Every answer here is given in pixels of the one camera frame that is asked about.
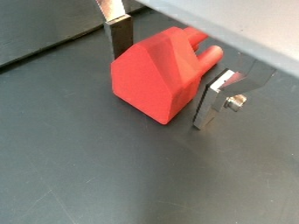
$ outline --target white panel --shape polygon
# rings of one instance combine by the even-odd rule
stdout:
[[[298,0],[137,0],[299,77]]]

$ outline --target dark gray table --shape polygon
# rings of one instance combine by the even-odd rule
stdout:
[[[181,26],[135,20],[136,39]],[[299,80],[278,72],[197,131],[199,98],[160,125],[112,95],[108,63],[97,31],[1,71],[0,223],[298,223]]]

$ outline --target red block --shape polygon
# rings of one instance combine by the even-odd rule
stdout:
[[[112,62],[115,95],[161,124],[191,101],[201,76],[221,59],[217,46],[196,56],[207,37],[191,27],[172,27],[136,43]]]

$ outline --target red foam block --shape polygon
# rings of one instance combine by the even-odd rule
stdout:
[[[136,43],[111,64],[115,95],[161,124],[191,101],[201,76],[221,59],[217,46],[196,56],[207,37],[191,27],[172,27]]]

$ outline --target table surface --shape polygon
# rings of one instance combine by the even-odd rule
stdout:
[[[299,77],[298,0],[137,0]]]
[[[135,39],[172,25],[147,11]],[[160,125],[113,96],[108,62],[96,31],[1,71],[0,223],[296,224],[299,80],[276,73],[197,131],[199,97]]]

